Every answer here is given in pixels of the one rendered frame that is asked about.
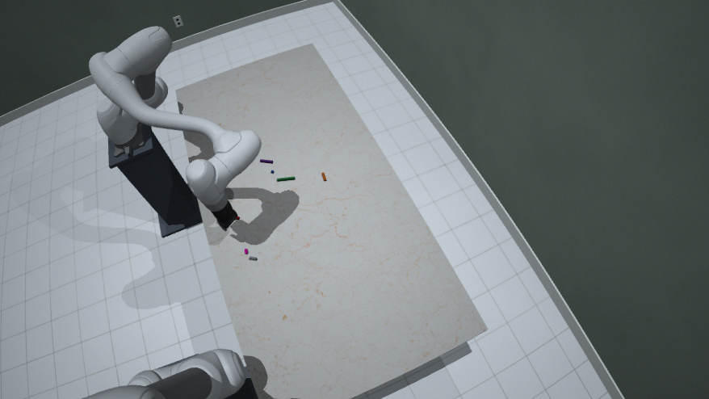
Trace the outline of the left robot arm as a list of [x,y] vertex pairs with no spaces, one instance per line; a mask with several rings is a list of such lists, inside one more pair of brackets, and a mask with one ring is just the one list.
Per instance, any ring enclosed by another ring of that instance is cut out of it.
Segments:
[[156,77],[155,70],[171,49],[169,34],[155,26],[130,36],[110,52],[93,55],[89,61],[91,76],[108,97],[98,106],[98,121],[115,145],[116,158],[124,153],[132,155],[132,150],[145,145],[143,124],[208,137],[215,156],[192,161],[186,178],[197,199],[215,204],[228,184],[258,156],[262,142],[251,130],[235,132],[204,118],[156,109],[165,101],[168,87]]

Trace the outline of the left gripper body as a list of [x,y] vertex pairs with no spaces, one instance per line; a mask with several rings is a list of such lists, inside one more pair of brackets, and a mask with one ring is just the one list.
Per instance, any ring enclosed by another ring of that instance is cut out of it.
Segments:
[[228,195],[225,191],[222,198],[217,203],[204,204],[204,206],[212,212],[219,225],[225,229],[227,229],[237,218],[237,213],[233,210],[232,205],[228,201]]

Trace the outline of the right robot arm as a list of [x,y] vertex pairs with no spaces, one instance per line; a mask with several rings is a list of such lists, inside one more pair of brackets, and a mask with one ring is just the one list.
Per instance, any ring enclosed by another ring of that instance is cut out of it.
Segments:
[[185,362],[140,372],[128,385],[82,399],[225,399],[236,393],[245,379],[239,355],[231,350],[215,349]]

